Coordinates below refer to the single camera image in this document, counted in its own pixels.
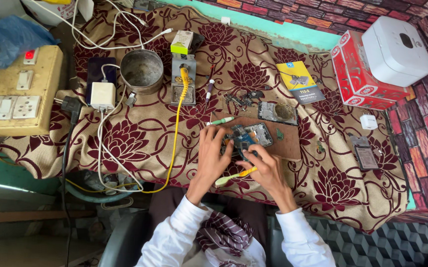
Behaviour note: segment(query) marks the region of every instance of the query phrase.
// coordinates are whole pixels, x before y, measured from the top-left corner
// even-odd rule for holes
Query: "white shirt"
[[[201,222],[206,220],[211,212],[211,209],[195,206],[184,196],[173,215],[158,224],[151,240],[141,249],[142,256],[136,266],[217,267],[218,265],[213,263],[213,255],[210,255],[208,250],[206,253],[197,251],[189,259],[185,259],[192,250]],[[336,266],[331,249],[308,224],[301,208],[286,214],[278,211],[276,216],[284,236],[282,250],[294,267]],[[249,247],[242,252],[241,258],[227,253],[223,257],[236,258],[237,262],[245,263],[247,266],[259,267],[265,266],[266,259],[263,247],[253,237]]]

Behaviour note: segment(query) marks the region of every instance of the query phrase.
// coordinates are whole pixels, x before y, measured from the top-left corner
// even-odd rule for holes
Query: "green screwdriver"
[[[229,121],[231,121],[233,119],[234,119],[234,117],[223,118],[223,119],[220,119],[220,120],[217,120],[217,121],[213,121],[211,123],[206,123],[206,126],[207,125],[211,125],[211,124],[214,124],[214,125],[225,124],[225,123],[227,123],[227,122],[229,122]]]

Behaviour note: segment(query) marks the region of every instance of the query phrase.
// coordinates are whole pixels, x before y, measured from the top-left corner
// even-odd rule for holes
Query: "instruction manual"
[[[302,61],[277,64],[277,68],[288,90],[300,104],[324,99],[324,94],[321,93]]]

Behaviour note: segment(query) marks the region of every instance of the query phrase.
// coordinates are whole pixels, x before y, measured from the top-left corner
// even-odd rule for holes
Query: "red cardboard box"
[[[358,106],[375,110],[385,110],[391,107],[394,104],[394,101],[366,95],[356,95],[353,93],[346,71],[346,64],[344,63],[341,54],[339,45],[336,45],[333,50],[331,50],[334,72],[336,73],[336,82],[339,86],[342,103],[348,106]]]
[[[339,40],[347,78],[351,83],[350,87],[353,94],[378,97],[392,101],[400,100],[409,95],[410,92],[407,91],[407,88],[379,82],[372,76],[361,36],[362,33],[360,32],[348,30]]]

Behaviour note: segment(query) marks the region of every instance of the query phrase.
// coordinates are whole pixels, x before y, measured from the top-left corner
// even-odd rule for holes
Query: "white charger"
[[[113,83],[92,83],[91,106],[99,111],[114,109],[115,92]]]
[[[374,115],[364,114],[359,119],[364,130],[374,130],[378,127]]]

